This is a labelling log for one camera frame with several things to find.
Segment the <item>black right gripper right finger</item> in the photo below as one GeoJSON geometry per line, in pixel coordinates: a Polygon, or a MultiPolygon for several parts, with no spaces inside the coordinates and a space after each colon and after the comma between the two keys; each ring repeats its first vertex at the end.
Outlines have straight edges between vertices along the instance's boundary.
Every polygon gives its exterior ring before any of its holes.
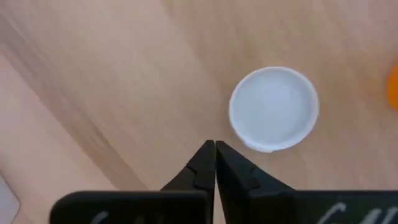
{"type": "Polygon", "coordinates": [[[397,224],[395,190],[295,190],[225,142],[216,149],[227,223],[397,224]]]}

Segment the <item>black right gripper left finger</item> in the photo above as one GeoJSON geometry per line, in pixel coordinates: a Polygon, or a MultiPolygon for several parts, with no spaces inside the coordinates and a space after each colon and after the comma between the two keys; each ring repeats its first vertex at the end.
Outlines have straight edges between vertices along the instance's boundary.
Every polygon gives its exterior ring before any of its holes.
{"type": "Polygon", "coordinates": [[[215,142],[207,140],[157,191],[79,191],[53,205],[50,224],[212,223],[215,142]]]}

